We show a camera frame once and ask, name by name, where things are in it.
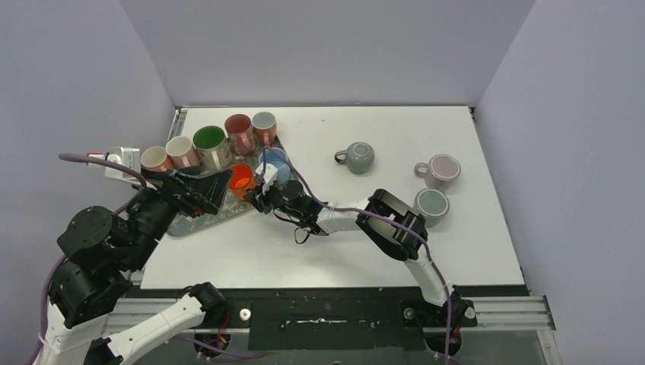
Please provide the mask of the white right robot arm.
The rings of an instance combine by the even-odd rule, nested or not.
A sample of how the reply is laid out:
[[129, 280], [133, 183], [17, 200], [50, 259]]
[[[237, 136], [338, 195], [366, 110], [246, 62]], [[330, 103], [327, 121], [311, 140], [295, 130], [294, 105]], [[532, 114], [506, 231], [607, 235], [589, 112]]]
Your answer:
[[292, 180], [283, 186], [263, 183], [247, 190], [244, 200], [309, 235], [363, 232], [385, 255], [405, 264], [427, 303], [437, 307], [451, 304], [453, 287], [431, 257], [425, 218], [385, 189], [377, 189], [359, 202], [334, 205], [306, 195], [303, 183]]

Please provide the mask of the smooth pink mug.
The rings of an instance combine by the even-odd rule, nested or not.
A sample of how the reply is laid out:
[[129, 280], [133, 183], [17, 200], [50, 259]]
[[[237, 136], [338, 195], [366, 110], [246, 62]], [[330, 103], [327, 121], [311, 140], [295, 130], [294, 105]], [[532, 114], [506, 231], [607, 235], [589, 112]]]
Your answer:
[[140, 157], [141, 167], [151, 172], [174, 170], [175, 165], [164, 147], [153, 146], [146, 149]]

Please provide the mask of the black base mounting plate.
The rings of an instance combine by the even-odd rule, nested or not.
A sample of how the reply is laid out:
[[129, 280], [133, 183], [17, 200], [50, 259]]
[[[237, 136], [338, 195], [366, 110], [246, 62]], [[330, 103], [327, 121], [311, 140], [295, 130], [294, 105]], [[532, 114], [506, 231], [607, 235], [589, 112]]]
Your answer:
[[222, 289], [221, 314], [198, 325], [215, 332], [240, 330], [251, 351], [370, 350], [442, 351], [446, 327], [457, 340], [478, 324], [475, 305], [424, 301], [418, 287]]

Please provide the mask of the grey-green mug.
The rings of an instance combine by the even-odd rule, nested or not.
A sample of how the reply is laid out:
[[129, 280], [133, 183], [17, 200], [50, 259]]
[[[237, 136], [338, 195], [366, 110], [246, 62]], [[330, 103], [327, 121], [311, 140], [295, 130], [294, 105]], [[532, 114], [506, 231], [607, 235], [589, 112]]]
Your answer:
[[424, 226], [431, 228], [446, 217], [450, 209], [450, 202], [439, 190], [422, 189], [416, 194], [413, 207], [424, 217]]

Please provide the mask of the salmon dotted mug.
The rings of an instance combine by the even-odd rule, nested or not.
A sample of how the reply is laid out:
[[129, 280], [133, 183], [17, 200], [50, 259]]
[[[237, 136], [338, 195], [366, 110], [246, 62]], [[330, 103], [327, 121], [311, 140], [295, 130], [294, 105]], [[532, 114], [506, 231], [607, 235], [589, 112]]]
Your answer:
[[277, 119], [272, 113], [260, 112], [251, 119], [256, 137], [263, 145], [274, 143], [277, 135]]

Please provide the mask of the faceted pink mug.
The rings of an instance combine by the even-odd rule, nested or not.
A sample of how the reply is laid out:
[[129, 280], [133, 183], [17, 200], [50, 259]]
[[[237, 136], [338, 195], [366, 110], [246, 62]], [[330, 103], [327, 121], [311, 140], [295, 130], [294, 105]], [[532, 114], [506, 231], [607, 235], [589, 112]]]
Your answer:
[[198, 167], [200, 165], [199, 155], [192, 140], [186, 136], [171, 138], [165, 149], [176, 168]]

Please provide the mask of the light blue ribbed mug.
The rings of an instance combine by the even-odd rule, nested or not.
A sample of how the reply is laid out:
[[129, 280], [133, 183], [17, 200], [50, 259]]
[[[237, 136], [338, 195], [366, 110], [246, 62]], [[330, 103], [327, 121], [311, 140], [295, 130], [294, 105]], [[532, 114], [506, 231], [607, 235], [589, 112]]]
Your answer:
[[267, 164], [273, 165], [278, 173], [276, 176], [276, 182], [279, 185], [285, 184], [291, 178], [291, 169], [285, 163], [286, 160], [289, 160], [287, 153], [281, 148], [271, 148], [264, 150], [259, 154], [258, 157], [258, 166], [256, 168], [257, 173], [262, 172], [262, 166], [267, 159]]

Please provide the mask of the blue floral blossom tray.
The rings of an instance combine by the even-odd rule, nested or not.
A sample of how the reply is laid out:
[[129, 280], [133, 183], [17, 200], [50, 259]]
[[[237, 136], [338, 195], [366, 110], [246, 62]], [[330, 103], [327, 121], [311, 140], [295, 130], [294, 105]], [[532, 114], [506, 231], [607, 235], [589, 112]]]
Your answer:
[[[239, 155], [234, 152], [234, 149], [231, 149], [232, 160], [230, 167], [234, 164], [245, 164], [252, 170], [255, 170], [258, 167], [258, 159], [263, 148], [263, 143], [259, 141], [255, 135], [253, 136], [253, 140], [256, 148], [252, 154]], [[227, 189], [217, 215], [204, 214], [201, 217], [192, 218], [178, 214], [170, 225], [167, 234], [175, 238], [189, 236], [218, 224], [222, 224], [225, 221], [235, 219], [253, 209], [254, 207], [251, 204], [242, 202], [235, 197], [229, 189]]]

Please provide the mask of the cream floral mug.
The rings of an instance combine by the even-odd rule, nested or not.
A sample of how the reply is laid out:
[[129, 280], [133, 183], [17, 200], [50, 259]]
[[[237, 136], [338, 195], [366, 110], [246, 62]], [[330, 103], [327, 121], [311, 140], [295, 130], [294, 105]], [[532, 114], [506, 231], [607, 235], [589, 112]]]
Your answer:
[[224, 130], [216, 125], [200, 128], [192, 137], [202, 165], [210, 170], [224, 170], [233, 160], [233, 153]]

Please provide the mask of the orange mug black handle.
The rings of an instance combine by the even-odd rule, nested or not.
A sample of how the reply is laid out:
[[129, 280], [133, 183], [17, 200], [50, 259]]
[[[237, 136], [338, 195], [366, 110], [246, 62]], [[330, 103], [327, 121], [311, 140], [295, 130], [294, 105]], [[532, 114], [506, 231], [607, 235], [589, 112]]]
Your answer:
[[233, 175], [228, 184], [228, 188], [236, 198], [243, 201], [248, 190], [254, 189], [257, 186], [254, 172], [248, 165], [241, 163], [232, 165], [230, 169]]

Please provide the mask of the grey-blue round mug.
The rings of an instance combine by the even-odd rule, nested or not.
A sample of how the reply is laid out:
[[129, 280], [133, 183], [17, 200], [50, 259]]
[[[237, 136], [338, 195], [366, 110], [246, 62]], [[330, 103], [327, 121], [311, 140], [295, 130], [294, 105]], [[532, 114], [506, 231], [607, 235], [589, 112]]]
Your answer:
[[375, 150], [366, 142], [358, 141], [350, 144], [345, 150], [334, 155], [336, 163], [345, 165], [356, 175], [368, 173], [375, 160]]

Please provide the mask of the speckled dark pink mug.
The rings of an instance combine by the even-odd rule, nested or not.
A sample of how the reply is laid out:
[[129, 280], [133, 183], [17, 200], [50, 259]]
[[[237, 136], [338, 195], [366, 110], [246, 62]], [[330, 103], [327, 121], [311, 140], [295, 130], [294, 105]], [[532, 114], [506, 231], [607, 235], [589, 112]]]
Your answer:
[[226, 119], [224, 127], [236, 154], [250, 155], [255, 151], [256, 140], [250, 117], [234, 114]]

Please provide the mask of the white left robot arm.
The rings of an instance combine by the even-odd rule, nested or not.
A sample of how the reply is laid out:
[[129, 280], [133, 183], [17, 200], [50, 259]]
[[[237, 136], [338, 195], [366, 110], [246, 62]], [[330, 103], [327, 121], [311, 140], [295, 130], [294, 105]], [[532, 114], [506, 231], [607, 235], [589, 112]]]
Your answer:
[[107, 316], [132, 287], [126, 272], [142, 269], [179, 214], [216, 215], [233, 173], [153, 173], [126, 205], [126, 215], [102, 206], [79, 211], [57, 243], [62, 263], [46, 289], [46, 331], [36, 364], [131, 364], [180, 332], [213, 327], [225, 315], [224, 296], [205, 282], [176, 303], [118, 335], [103, 337]]

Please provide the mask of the lilac ribbed mug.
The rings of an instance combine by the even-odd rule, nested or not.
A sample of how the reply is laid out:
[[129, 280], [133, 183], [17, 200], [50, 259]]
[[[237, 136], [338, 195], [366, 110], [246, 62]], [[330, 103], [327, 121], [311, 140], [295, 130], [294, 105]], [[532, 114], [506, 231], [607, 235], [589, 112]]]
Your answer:
[[424, 180], [426, 187], [443, 191], [448, 189], [462, 172], [458, 160], [448, 154], [434, 155], [427, 163], [417, 163], [414, 174]]

